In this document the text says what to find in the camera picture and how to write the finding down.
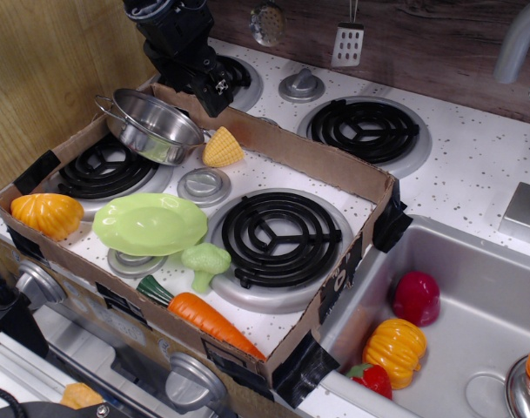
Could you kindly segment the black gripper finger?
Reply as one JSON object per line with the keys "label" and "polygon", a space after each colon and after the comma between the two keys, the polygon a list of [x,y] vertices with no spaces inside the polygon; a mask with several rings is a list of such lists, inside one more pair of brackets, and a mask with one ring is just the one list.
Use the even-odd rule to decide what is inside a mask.
{"label": "black gripper finger", "polygon": [[233,101],[231,78],[223,69],[203,75],[199,89],[203,107],[212,118],[217,117]]}

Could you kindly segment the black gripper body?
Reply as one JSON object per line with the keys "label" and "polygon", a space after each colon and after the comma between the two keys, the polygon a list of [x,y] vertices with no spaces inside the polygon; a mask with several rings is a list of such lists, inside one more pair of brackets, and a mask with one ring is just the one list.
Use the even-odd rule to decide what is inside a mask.
{"label": "black gripper body", "polygon": [[208,44],[213,25],[206,2],[136,3],[144,53],[164,82],[177,91],[196,76],[217,71],[216,53]]}

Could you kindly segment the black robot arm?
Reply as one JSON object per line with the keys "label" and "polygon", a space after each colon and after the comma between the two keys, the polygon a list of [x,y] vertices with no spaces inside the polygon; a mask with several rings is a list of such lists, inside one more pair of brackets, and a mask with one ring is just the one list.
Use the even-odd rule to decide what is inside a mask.
{"label": "black robot arm", "polygon": [[212,118],[231,104],[231,78],[208,44],[214,19],[206,1],[125,1],[124,12],[167,85],[195,95]]}

